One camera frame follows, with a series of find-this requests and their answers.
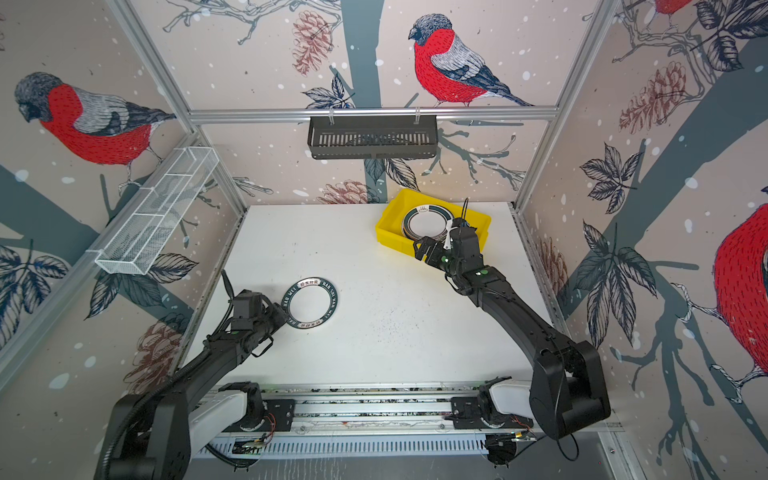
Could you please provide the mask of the green lettered plate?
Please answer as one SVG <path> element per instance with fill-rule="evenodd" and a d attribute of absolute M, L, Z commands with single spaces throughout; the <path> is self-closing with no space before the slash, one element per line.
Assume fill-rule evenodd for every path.
<path fill-rule="evenodd" d="M 321 316 L 315 320 L 304 321 L 300 320 L 291 310 L 291 307 L 295 303 L 295 297 L 303 289 L 307 288 L 320 288 L 328 296 L 328 306 Z M 316 328 L 326 323 L 336 312 L 338 307 L 339 295 L 336 287 L 327 279 L 322 277 L 307 277 L 298 280 L 283 295 L 281 300 L 281 307 L 287 313 L 286 322 L 294 329 L 308 330 Z"/>

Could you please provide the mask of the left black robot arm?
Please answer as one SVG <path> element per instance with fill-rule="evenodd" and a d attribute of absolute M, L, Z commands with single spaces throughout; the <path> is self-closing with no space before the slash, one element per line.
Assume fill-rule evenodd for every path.
<path fill-rule="evenodd" d="M 160 386 L 114 405 L 95 469 L 96 479 L 181 479 L 190 463 L 189 415 L 214 385 L 244 363 L 288 321 L 265 295 L 243 290 L 232 315 L 207 336 L 202 352 Z"/>

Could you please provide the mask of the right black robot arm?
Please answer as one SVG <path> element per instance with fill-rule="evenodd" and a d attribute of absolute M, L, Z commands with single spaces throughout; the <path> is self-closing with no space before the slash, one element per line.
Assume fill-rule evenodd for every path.
<path fill-rule="evenodd" d="M 520 411 L 554 440 L 605 420 L 611 405 L 600 356 L 538 315 L 506 277 L 484 262 L 476 229 L 455 219 L 443 241 L 413 242 L 417 260 L 444 272 L 453 290 L 497 321 L 532 368 L 528 407 Z"/>

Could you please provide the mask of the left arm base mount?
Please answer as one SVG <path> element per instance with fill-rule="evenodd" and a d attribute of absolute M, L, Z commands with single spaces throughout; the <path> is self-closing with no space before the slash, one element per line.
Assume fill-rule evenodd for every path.
<path fill-rule="evenodd" d="M 292 399 L 267 399 L 261 406 L 247 406 L 243 418 L 233 423 L 230 432 L 288 432 L 291 430 L 296 401 Z"/>

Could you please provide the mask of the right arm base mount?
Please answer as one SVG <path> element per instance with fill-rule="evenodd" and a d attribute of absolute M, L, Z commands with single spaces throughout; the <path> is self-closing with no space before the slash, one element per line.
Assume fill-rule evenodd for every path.
<path fill-rule="evenodd" d="M 453 397 L 450 400 L 450 411 L 444 419 L 450 421 L 457 430 L 530 430 L 534 426 L 532 418 L 498 413 L 490 406 L 482 406 L 477 397 Z"/>

